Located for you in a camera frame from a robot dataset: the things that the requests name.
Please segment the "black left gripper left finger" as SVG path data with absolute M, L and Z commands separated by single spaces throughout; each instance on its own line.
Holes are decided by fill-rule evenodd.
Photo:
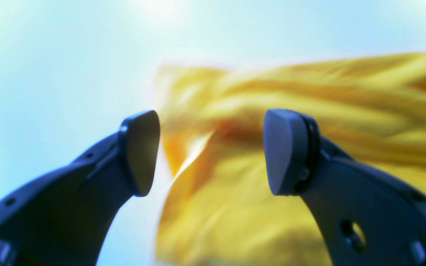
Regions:
M 70 164 L 0 200 L 0 266 L 94 266 L 121 206 L 155 175 L 158 114 L 126 118 Z

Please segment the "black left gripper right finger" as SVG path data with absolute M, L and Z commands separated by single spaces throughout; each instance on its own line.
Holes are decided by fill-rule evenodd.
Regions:
M 426 195 L 355 161 L 319 129 L 302 113 L 267 110 L 272 194 L 301 197 L 335 266 L 426 266 Z

